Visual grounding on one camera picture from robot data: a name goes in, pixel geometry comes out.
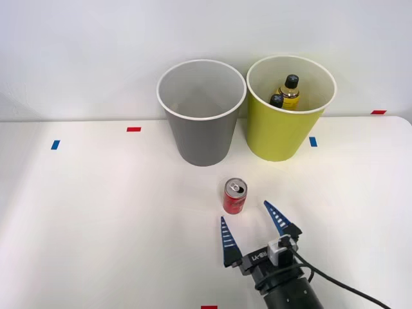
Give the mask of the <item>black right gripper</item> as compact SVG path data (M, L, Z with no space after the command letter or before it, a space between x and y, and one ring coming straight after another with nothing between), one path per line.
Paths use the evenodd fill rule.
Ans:
M290 235L294 241L299 240L302 231L289 221L274 205L264 201L274 225L280 236ZM237 267L244 276L251 275L255 283L288 283L301 279L301 267L298 265L290 247L296 244L289 239L270 241L265 247L242 256L242 253L222 216L220 219L221 242L223 247L223 265Z

